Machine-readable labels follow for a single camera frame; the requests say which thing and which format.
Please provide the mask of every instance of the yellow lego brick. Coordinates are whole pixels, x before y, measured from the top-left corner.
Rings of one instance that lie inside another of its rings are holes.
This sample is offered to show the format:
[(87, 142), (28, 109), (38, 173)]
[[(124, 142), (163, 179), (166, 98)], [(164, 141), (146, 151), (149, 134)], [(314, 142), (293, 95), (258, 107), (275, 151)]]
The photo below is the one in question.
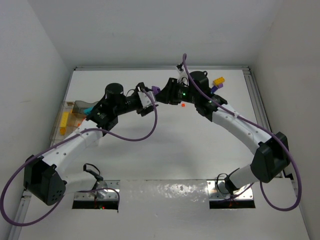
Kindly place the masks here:
[(224, 82), (225, 82), (225, 79), (223, 77), (219, 77), (213, 81), (213, 85), (218, 86), (219, 84), (223, 84)]
[(60, 128), (65, 128), (68, 124), (69, 112), (65, 111), (62, 113), (61, 121), (60, 121)]

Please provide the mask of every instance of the transparent plastic container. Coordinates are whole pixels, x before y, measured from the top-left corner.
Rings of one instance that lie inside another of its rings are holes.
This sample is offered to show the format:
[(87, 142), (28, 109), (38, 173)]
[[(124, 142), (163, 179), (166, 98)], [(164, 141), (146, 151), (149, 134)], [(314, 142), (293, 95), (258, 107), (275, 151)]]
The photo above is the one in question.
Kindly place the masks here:
[(88, 103), (81, 100), (62, 102), (50, 134), (51, 145), (61, 142), (76, 130), (86, 118), (84, 110), (96, 104), (97, 102)]

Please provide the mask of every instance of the metal mounting plate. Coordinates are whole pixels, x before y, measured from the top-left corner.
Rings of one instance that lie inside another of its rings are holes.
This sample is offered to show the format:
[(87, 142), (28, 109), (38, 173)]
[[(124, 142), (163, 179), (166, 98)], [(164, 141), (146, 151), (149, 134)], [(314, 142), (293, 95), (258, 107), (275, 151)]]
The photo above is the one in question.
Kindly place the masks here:
[[(108, 188), (115, 189), (118, 193), (120, 192), (120, 180), (105, 180), (104, 181)], [(97, 202), (106, 202), (106, 201), (116, 201), (118, 199), (118, 195), (112, 191), (109, 190), (108, 194), (105, 196), (105, 198), (97, 198)], [(94, 201), (95, 196), (94, 193), (86, 193), (86, 192), (75, 192), (73, 201)]]
[[(224, 199), (230, 198), (230, 194), (222, 194), (221, 192), (218, 191), (217, 186), (216, 186), (216, 180), (207, 180), (206, 185), (208, 188), (208, 196), (209, 196), (209, 201), (221, 201)], [(249, 185), (245, 185), (241, 187), (239, 190), (235, 191), (234, 194), (240, 194), (243, 190), (245, 190)], [(236, 197), (234, 199), (235, 201), (253, 201), (254, 200), (254, 194), (252, 192), (252, 188), (250, 187), (247, 191), (245, 191), (243, 194), (240, 196)]]

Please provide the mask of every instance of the glossy surface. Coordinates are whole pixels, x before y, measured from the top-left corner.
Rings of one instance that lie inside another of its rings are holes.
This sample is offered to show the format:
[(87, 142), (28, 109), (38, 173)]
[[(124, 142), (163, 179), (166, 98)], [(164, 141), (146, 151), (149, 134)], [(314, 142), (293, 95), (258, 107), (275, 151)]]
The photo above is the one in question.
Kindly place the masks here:
[[(289, 179), (265, 185), (280, 207), (295, 201)], [(209, 209), (206, 180), (122, 180), (116, 210), (71, 209), (73, 194), (40, 223), (24, 227), (19, 240), (307, 240), (300, 210), (276, 211), (268, 206), (259, 185), (253, 185), (256, 208)], [(26, 221), (46, 212), (32, 197)]]

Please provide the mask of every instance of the white table surface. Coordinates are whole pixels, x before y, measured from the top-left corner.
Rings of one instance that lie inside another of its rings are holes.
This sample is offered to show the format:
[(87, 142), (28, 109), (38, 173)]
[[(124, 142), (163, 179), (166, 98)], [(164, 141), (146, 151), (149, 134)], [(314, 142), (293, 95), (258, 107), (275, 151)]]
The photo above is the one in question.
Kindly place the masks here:
[[(287, 178), (265, 185), (272, 203), (295, 201)], [(205, 180), (123, 180), (116, 210), (71, 209), (73, 194), (36, 225), (23, 227), (19, 240), (308, 240), (299, 208), (272, 209), (253, 185), (255, 207), (209, 209)], [(25, 221), (50, 209), (33, 197)]]
[[(174, 70), (75, 71), (66, 101), (95, 102), (108, 83), (125, 91), (139, 82), (164, 87)], [(223, 76), (218, 94), (241, 114), (255, 120), (241, 70), (208, 70), (211, 80)], [(193, 105), (160, 104), (158, 126), (142, 142), (105, 136), (98, 147), (86, 149), (69, 172), (85, 162), (96, 164), (105, 179), (120, 181), (119, 213), (115, 210), (72, 209), (68, 194), (43, 221), (23, 227), (20, 240), (307, 240), (299, 208), (280, 212), (268, 206), (259, 185), (253, 186), (256, 208), (209, 209), (205, 179), (230, 173), (252, 161), (253, 155), (226, 130), (200, 116)], [(151, 113), (119, 117), (113, 132), (139, 138), (153, 125)], [(288, 207), (296, 199), (291, 181), (275, 178), (265, 184), (272, 203)], [(42, 216), (50, 207), (32, 197), (25, 222)]]
[[(98, 70), (75, 71), (66, 101), (96, 102), (110, 83), (120, 83), (124, 92), (144, 82), (163, 88), (175, 70)], [(239, 113), (255, 121), (255, 114), (242, 70), (208, 70), (210, 82), (224, 77), (218, 94)], [(160, 103), (158, 125), (151, 137), (127, 142), (106, 135), (98, 147), (87, 148), (67, 173), (81, 171), (90, 162), (101, 169), (108, 180), (213, 179), (251, 163), (253, 155), (238, 139), (222, 127), (197, 113), (193, 104), (185, 107)], [(154, 124), (154, 114), (145, 117), (131, 112), (121, 115), (114, 133), (129, 138), (145, 136)]]

